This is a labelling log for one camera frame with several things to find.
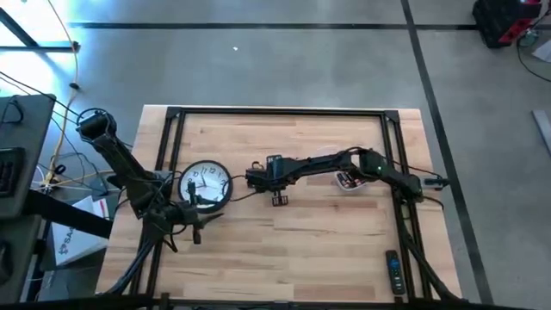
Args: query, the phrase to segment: remote control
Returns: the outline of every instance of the remote control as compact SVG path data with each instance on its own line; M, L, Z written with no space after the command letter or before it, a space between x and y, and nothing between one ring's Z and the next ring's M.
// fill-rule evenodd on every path
M404 287L404 277L399 264L397 251L386 251L388 276L390 277L390 287L395 295L402 295L406 292Z

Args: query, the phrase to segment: yellow cable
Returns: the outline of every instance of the yellow cable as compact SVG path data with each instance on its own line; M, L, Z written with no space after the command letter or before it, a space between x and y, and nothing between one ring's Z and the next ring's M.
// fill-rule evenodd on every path
M74 76L72 82L76 84L77 80L78 80L77 51L75 50L75 47L73 46L73 41L71 39L71 36L69 35L69 32L67 31L67 28L65 27L65 24L61 20L61 17L59 17L58 11L53 7L53 4L50 0L47 0L47 1L50 4L50 7L52 8L53 13L58 18L58 21L61 24L61 27L63 28L63 31L65 31L65 35L67 36L67 40L71 44L72 54L73 54L73 57L75 58L75 76ZM63 145L63 138L64 138L64 133L65 133L65 128L66 128L66 125L67 125L67 114L69 113L68 108L71 107L72 102L75 100L75 98L77 97L77 94L78 94L77 90L75 90L73 88L71 88L71 89L72 89L71 98L69 99L69 102L67 103L67 108L65 109L63 123L61 125L61 135L59 136L58 144L55 146L55 149L54 149L53 155L52 155L52 160L50 160L50 168L49 168L50 171L48 171L48 173L46 175L46 184L48 184L50 182L50 180L52 180L52 178L53 178L52 171L55 169L55 162L58 159L59 152L61 150L61 146Z
M51 185L52 185L52 187L56 187L56 186L63 185L63 184L73 183L75 181L83 181L87 177L99 176L99 175L105 174L105 173L113 173L113 171L112 170L101 170L101 171L98 171L97 173L95 173L95 172L90 173L89 175L86 175L84 177L78 177L78 178L72 179L72 180L65 180L65 181L61 181L59 183L51 183Z

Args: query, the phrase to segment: concrete floor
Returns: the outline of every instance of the concrete floor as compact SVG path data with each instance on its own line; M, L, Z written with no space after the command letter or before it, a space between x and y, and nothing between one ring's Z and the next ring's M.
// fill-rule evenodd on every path
M473 2L410 0L417 24L472 24ZM54 4L68 22L406 23L399 0L58 0ZM40 15L30 15L31 5L43 8ZM13 4L8 11L20 16L32 35L64 39L54 15L43 5L29 1ZM444 173L406 30L74 28L70 32L82 44L78 82L84 89L73 108L108 109L125 141L133 141L143 104L415 108L424 114L435 169ZM512 307L547 308L551 158L529 112L544 109L551 115L551 87L520 66L513 47L488 50L477 32L419 31L419 39L494 300ZM528 54L525 58L535 71L551 77L551 65ZM2 53L0 70L66 102L72 61L70 54ZM69 128L77 149L107 168L90 146L78 141L74 127ZM59 130L52 126L41 163L47 162L58 137ZM64 152L70 152L68 146ZM77 176L76 162L69 164ZM477 301L449 190L443 201L463 294ZM66 278L84 282L80 275ZM70 293L65 282L59 282L61 288L49 292L51 298L92 292L93 285L83 284L79 293Z

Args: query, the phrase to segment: white box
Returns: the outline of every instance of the white box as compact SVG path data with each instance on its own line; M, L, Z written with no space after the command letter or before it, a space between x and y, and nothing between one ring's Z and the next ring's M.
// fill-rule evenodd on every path
M73 204L73 207L89 212L102 218L108 218L108 208L105 199L93 201L92 196ZM53 248L55 262L58 266L68 264L91 253L104 249L108 240L86 232L80 232L72 227L52 223Z

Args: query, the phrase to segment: wooden table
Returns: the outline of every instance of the wooden table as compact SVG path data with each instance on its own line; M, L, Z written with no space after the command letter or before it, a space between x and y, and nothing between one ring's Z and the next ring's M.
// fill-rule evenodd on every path
M149 170L158 154L165 111L165 106L145 106L139 123L133 155ZM431 170L419 110L401 109L399 115L409 164ZM268 155L304 158L323 155L324 147L350 146L384 152L380 122L355 116L187 115L177 169L212 159L238 175ZM250 192L244 179L235 180L234 197ZM389 186L376 182L344 193L334 176L325 174L302 178L285 193L285 207L272 207L269 194L229 203L224 216L202 232L202 245L192 244L191 231L176 236L180 251L163 249L156 296L393 302L384 252L399 246ZM461 295L443 211L426 201L418 204L418 218L428 261L449 289ZM115 218L98 292L110 288L133 260L140 231L131 208L123 206ZM420 295L414 259L412 267ZM146 262L142 292L148 272Z

